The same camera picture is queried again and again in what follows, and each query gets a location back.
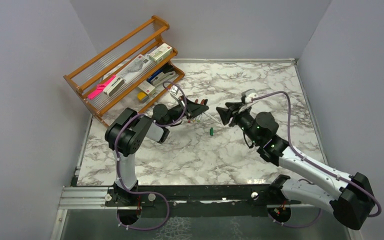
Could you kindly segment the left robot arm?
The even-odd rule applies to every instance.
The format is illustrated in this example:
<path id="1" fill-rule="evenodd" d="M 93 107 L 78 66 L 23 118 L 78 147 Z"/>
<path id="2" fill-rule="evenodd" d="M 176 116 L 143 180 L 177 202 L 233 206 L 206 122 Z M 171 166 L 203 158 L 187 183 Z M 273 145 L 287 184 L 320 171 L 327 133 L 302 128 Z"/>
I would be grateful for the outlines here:
<path id="1" fill-rule="evenodd" d="M 181 97 L 178 104 L 168 108 L 165 104 L 157 104 L 152 116 L 138 113 L 126 108 L 107 128 L 104 139 L 116 158 L 116 180 L 118 199 L 124 205 L 132 205 L 137 200 L 138 179 L 135 171 L 135 155 L 144 139 L 148 138 L 162 144 L 170 134 L 169 127 L 182 123 L 182 118 L 191 120 L 209 110 L 208 100 L 191 101 Z"/>

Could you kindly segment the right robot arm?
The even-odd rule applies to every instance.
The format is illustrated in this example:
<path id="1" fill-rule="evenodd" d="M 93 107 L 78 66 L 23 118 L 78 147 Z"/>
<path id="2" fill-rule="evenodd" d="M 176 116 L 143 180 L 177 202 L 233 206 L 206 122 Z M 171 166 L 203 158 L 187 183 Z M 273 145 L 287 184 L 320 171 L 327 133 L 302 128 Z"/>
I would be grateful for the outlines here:
<path id="1" fill-rule="evenodd" d="M 354 175 L 333 169 L 299 151 L 277 135 L 279 124 L 270 112 L 251 116 L 241 102 L 227 102 L 217 107 L 221 122 L 238 126 L 252 141 L 259 156 L 268 163 L 288 169 L 309 181 L 304 184 L 289 176 L 279 176 L 270 185 L 269 199 L 280 204 L 284 200 L 300 201 L 331 213 L 352 230 L 360 230 L 376 202 L 369 179 L 362 173 Z"/>

